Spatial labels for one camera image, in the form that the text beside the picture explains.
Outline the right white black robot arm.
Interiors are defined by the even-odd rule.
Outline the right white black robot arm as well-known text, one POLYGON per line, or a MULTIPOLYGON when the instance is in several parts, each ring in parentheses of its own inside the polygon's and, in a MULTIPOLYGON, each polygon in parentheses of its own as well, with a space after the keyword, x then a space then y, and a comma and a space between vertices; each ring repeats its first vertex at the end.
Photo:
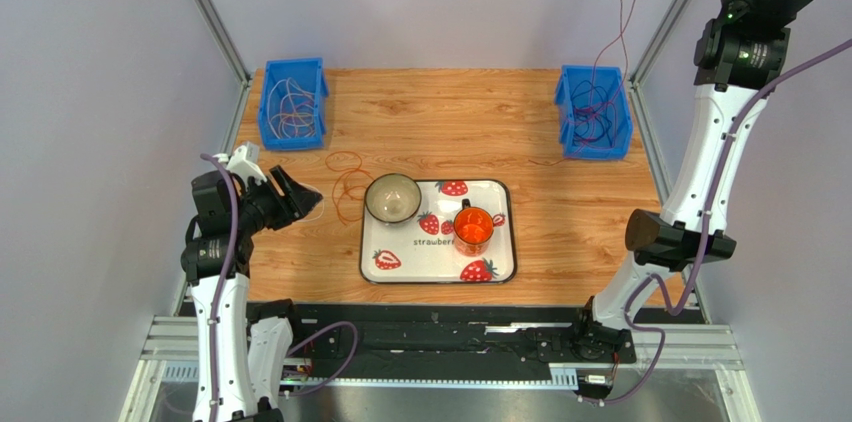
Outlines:
POLYGON ((790 26, 812 1, 720 0, 696 44, 696 113, 676 183, 660 212, 630 215, 625 261, 574 325, 578 358, 612 361, 627 345, 635 305, 677 273, 691 292, 705 264, 733 255, 727 206, 738 165, 769 95, 791 76, 790 26))

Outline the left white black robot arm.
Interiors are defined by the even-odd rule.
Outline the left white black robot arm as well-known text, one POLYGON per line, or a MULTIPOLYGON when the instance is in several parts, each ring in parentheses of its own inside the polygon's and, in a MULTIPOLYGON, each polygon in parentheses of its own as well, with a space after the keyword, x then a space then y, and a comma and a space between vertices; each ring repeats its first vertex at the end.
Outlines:
POLYGON ((234 175, 221 166, 191 183, 196 214, 181 267, 194 304, 198 340, 195 421, 280 421, 284 358, 293 343, 289 300, 251 309, 252 238, 305 218, 322 195, 281 167, 234 175))

